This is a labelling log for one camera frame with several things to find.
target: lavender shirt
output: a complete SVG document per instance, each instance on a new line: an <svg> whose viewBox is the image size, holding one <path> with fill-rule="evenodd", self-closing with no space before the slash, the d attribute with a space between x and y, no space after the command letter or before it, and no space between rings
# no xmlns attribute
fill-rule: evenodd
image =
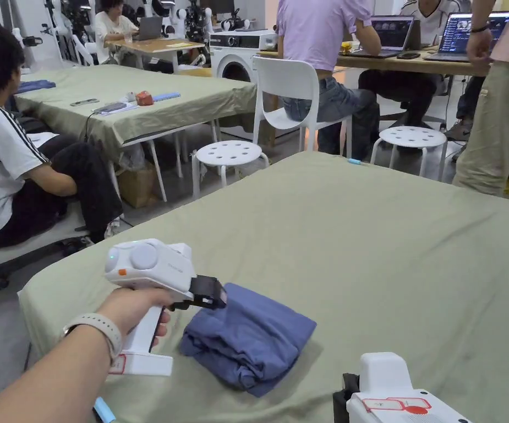
<svg viewBox="0 0 509 423"><path fill-rule="evenodd" d="M351 34L359 19L371 25L369 0L280 0L278 34L284 58L332 71L337 64L346 27Z"/></svg>

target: blue fabric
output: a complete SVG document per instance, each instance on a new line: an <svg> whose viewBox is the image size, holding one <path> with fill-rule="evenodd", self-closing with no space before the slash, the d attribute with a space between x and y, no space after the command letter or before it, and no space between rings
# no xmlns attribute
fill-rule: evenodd
<svg viewBox="0 0 509 423"><path fill-rule="evenodd" d="M28 91L42 90L44 88L55 88L57 85L46 79L28 80L19 84L16 94L27 93Z"/></svg>
<svg viewBox="0 0 509 423"><path fill-rule="evenodd" d="M317 324L291 308L235 284L222 310L201 310L184 330L180 351L255 397L290 371Z"/></svg>

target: bracelet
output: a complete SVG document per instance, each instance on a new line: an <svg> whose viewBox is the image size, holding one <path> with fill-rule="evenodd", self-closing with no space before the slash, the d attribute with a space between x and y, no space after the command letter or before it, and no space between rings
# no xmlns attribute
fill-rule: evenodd
<svg viewBox="0 0 509 423"><path fill-rule="evenodd" d="M471 28L469 33L470 34L476 34L477 32L483 32L484 30L486 30L487 28L489 27L489 25L485 24L485 26L482 26L481 28Z"/></svg>

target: wooden table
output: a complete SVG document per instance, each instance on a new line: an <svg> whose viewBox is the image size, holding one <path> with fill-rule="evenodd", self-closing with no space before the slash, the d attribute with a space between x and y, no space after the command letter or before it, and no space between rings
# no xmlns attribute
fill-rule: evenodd
<svg viewBox="0 0 509 423"><path fill-rule="evenodd" d="M369 57L353 57L339 56L337 65L345 68L361 68L361 69L378 69L382 71L404 71L419 73L440 73L444 75L471 75L486 76L489 67L474 68L470 63L462 62L434 62L425 61L423 57L436 52L436 49L424 49L417 51L420 57L413 58L410 61L403 61L397 57L388 58L369 58ZM275 51L260 51L264 57L277 57Z"/></svg>
<svg viewBox="0 0 509 423"><path fill-rule="evenodd" d="M124 47L137 55L137 67L143 68L143 56L160 58L166 53L171 55L174 73L178 73L178 51L191 50L192 48L205 47L204 44L194 43L187 40L154 39L146 41L126 42L125 40L110 41L111 46Z"/></svg>

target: white wristband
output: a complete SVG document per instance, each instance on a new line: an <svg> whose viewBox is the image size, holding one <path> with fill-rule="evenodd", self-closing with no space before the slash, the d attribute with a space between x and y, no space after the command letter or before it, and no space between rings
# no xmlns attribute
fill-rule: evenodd
<svg viewBox="0 0 509 423"><path fill-rule="evenodd" d="M121 344L121 332L107 317L97 313L77 316L76 319L64 327L63 337L67 336L76 326L80 325L92 326L104 334L108 340L112 362L117 358L119 353L121 353L123 348L123 344Z"/></svg>

